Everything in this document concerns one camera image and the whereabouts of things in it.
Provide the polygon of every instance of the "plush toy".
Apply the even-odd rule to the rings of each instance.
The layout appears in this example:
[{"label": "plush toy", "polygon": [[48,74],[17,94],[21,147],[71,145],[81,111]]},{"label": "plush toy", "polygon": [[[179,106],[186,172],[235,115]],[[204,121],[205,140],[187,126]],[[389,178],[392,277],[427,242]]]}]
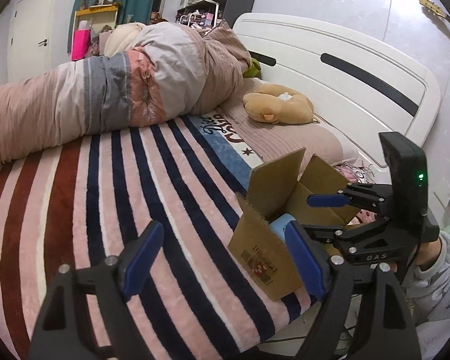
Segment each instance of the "plush toy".
[{"label": "plush toy", "polygon": [[304,94],[283,85],[264,84],[243,97],[250,118],[263,123],[318,123],[313,104]]}]

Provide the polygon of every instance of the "pink bag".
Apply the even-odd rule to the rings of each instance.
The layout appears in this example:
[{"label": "pink bag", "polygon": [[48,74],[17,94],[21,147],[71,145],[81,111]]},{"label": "pink bag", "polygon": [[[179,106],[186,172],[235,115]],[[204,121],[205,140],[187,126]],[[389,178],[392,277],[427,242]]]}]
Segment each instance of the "pink bag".
[{"label": "pink bag", "polygon": [[90,32],[92,30],[77,30],[73,35],[72,61],[84,59],[90,47]]}]

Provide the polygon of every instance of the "blue gripper pad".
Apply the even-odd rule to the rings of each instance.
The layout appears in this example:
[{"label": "blue gripper pad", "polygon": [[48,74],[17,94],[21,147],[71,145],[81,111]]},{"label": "blue gripper pad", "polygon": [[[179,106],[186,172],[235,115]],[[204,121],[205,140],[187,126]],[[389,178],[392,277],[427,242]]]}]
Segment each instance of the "blue gripper pad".
[{"label": "blue gripper pad", "polygon": [[343,207],[350,204],[350,199],[343,193],[334,195],[310,195],[307,198],[307,204],[310,207]]},{"label": "blue gripper pad", "polygon": [[142,235],[123,249],[118,268],[118,282],[126,302],[142,291],[163,242],[162,224],[151,221]]},{"label": "blue gripper pad", "polygon": [[324,246],[312,240],[297,221],[285,226],[285,243],[307,292],[323,300],[332,285],[330,256]]}]

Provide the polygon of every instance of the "pink striped blanket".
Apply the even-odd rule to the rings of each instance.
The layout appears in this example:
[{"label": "pink striped blanket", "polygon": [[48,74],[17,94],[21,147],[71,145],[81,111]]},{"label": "pink striped blanket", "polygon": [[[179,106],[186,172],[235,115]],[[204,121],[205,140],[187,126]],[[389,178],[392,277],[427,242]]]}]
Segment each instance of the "pink striped blanket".
[{"label": "pink striped blanket", "polygon": [[[130,302],[157,360],[214,360],[270,338],[311,303],[272,302],[227,250],[261,161],[230,125],[183,116],[74,140],[0,167],[0,338],[27,359],[47,282],[119,254],[151,219],[166,229],[151,280]],[[107,345],[96,298],[97,340]]]}]

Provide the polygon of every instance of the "white door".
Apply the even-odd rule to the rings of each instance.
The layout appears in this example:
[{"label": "white door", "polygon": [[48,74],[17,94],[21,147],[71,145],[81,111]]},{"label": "white door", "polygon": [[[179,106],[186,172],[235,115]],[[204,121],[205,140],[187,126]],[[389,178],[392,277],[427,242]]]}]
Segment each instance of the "white door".
[{"label": "white door", "polygon": [[20,0],[9,34],[8,81],[14,83],[51,69],[50,39],[54,0]]}]

